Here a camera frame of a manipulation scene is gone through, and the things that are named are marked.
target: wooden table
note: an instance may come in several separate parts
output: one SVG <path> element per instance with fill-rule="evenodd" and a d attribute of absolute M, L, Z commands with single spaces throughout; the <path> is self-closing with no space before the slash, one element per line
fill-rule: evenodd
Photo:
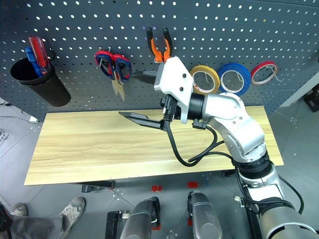
<path fill-rule="evenodd" d="M 283 165 L 263 106 L 246 108 L 263 128 L 267 150 L 275 165 Z M 162 110 L 132 111 L 162 118 Z M 202 152 L 212 141 L 208 130 L 175 120 L 171 124 L 183 158 Z M 216 151 L 227 152 L 225 145 Z M 230 160 L 210 155 L 194 167 L 175 158 L 167 133 L 142 127 L 118 111 L 49 113 L 46 115 L 25 185 L 89 182 L 129 177 L 232 169 Z"/>

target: gray pants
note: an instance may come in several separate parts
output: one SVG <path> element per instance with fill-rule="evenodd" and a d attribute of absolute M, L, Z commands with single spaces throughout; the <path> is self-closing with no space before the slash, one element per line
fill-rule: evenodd
<path fill-rule="evenodd" d="M 59 239 L 63 235 L 63 217 L 18 217 L 10 215 L 12 239 Z"/>

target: robotic arm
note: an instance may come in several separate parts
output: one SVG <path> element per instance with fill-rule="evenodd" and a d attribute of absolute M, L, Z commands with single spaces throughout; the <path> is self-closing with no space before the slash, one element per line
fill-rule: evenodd
<path fill-rule="evenodd" d="M 318 239 L 315 230 L 304 223 L 293 205 L 286 201 L 276 168 L 269 160 L 264 132 L 245 111 L 242 100 L 232 93 L 207 96 L 192 92 L 193 78 L 178 57 L 172 57 L 160 64 L 154 89 L 167 95 L 162 102 L 163 120 L 148 119 L 135 113 L 121 113 L 128 119 L 148 127 L 167 131 L 173 151 L 185 166 L 196 165 L 216 146 L 214 142 L 201 154 L 186 163 L 179 155 L 171 130 L 170 122 L 180 119 L 181 123 L 194 120 L 193 127 L 216 129 L 222 136 L 235 166 L 240 189 L 259 215 L 264 239 Z M 197 239 L 201 230 L 194 229 Z"/>

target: gray floor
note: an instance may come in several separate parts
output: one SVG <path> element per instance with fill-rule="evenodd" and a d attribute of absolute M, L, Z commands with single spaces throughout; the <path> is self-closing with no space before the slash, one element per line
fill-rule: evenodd
<path fill-rule="evenodd" d="M 29 117 L 13 106 L 3 105 L 0 116 Z M 319 113 L 312 113 L 303 101 L 298 101 L 278 109 L 269 119 L 285 161 L 278 171 L 300 191 L 306 204 L 304 217 L 318 230 Z M 16 118 L 0 118 L 0 128 L 9 134 L 0 145 L 0 200 L 8 208 L 18 202 L 26 203 L 31 216 L 46 217 L 59 213 L 73 197 L 85 197 L 85 213 L 69 239 L 103 239 L 108 211 L 131 210 L 143 198 L 151 196 L 159 197 L 162 220 L 161 230 L 153 231 L 152 238 L 191 239 L 186 212 L 190 181 L 198 182 L 198 189 L 215 205 L 225 239 L 249 238 L 245 211 L 233 201 L 239 195 L 234 177 L 224 179 L 221 172 L 204 172 L 126 179 L 118 180 L 114 190 L 89 194 L 81 193 L 81 186 L 72 184 L 24 186 L 41 127 Z M 152 185 L 162 185 L 163 192 L 151 192 Z M 289 188 L 286 192 L 288 200 L 299 208 L 297 197 Z"/>

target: tape roll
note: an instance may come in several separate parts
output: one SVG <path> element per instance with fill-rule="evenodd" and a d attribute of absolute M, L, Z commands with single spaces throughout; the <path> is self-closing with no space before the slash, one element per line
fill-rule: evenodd
<path fill-rule="evenodd" d="M 209 93 L 215 93 L 218 91 L 219 85 L 220 85 L 220 81 L 219 81 L 219 76 L 217 74 L 217 72 L 208 67 L 208 66 L 204 66 L 204 65 L 198 65 L 193 67 L 193 69 L 191 69 L 191 71 L 189 72 L 191 74 L 191 76 L 193 77 L 193 86 L 195 89 L 195 92 L 199 93 L 199 94 L 203 94 L 203 95 L 207 95 Z M 212 79 L 213 79 L 213 88 L 210 90 L 204 90 L 202 88 L 200 88 L 196 83 L 195 83 L 195 78 L 194 75 L 196 73 L 205 73 L 207 75 L 209 75 Z"/>
<path fill-rule="evenodd" d="M 240 77 L 242 79 L 242 86 L 240 89 L 238 90 L 231 90 L 229 88 L 227 88 L 224 84 L 223 81 L 223 77 L 227 72 L 236 72 L 237 76 Z M 250 84 L 251 84 L 251 78 L 250 78 L 250 73 L 249 71 L 246 69 L 246 67 L 238 64 L 238 63 L 228 63 L 224 66 L 222 66 L 222 68 L 220 68 L 218 70 L 218 76 L 220 78 L 220 91 L 221 92 L 230 92 L 230 93 L 234 93 L 238 96 L 243 95 L 246 91 L 248 91 Z"/>
<path fill-rule="evenodd" d="M 274 69 L 273 69 L 273 73 L 268 77 L 266 78 L 265 80 L 262 80 L 262 81 L 254 81 L 254 76 L 255 74 L 260 70 L 262 69 L 263 67 L 266 67 L 266 66 L 273 66 Z M 273 61 L 265 61 L 263 63 L 260 63 L 258 66 L 256 66 L 250 73 L 251 75 L 251 83 L 253 83 L 254 85 L 263 85 L 269 81 L 271 81 L 277 74 L 278 72 L 278 67 L 276 65 L 275 62 Z"/>

